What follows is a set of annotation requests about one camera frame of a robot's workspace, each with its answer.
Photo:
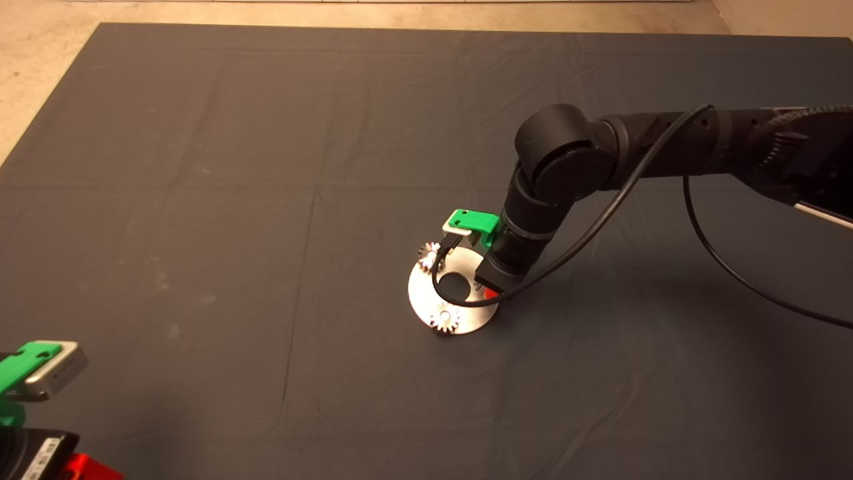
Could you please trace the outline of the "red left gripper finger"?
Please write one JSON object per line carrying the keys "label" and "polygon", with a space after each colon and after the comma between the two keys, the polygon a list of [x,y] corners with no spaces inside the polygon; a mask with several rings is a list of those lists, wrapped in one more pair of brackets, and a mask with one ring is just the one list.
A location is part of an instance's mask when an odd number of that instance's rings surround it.
{"label": "red left gripper finger", "polygon": [[74,453],[56,475],[62,480],[122,480],[125,475],[84,453]]}

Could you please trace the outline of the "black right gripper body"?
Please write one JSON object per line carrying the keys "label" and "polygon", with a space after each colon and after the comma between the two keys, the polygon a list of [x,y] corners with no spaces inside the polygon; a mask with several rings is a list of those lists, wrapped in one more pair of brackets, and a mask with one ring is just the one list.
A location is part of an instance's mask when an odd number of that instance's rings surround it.
{"label": "black right gripper body", "polygon": [[488,249],[475,270],[474,279],[497,293],[522,285],[537,261],[537,250],[510,245]]}

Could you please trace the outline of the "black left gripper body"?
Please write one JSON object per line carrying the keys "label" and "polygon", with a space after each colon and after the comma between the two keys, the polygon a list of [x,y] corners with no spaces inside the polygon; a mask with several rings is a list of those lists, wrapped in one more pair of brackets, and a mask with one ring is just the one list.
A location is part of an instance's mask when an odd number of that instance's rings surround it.
{"label": "black left gripper body", "polygon": [[61,479],[80,436],[61,429],[3,429],[2,479]]}

